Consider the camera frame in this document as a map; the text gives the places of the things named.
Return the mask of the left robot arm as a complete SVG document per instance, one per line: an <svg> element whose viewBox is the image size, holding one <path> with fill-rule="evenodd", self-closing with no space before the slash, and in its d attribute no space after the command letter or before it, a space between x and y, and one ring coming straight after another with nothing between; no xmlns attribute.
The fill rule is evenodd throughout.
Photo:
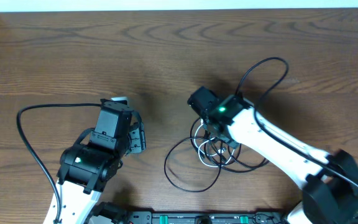
<svg viewBox="0 0 358 224"><path fill-rule="evenodd" d="M144 124L127 97L101 101L96 126L82 132L60 158L45 223L85 223L107 182L122 166L122 158L146 149Z"/></svg>

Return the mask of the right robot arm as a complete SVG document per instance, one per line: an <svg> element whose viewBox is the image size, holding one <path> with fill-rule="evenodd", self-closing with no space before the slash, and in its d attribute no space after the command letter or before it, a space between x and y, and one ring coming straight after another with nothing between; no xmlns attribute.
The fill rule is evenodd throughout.
<svg viewBox="0 0 358 224"><path fill-rule="evenodd" d="M202 86L187 103L218 139L253 149L296 183L302 200L283 216L285 223L356 223L358 166L349 153L330 154L303 143L237 95L223 100Z"/></svg>

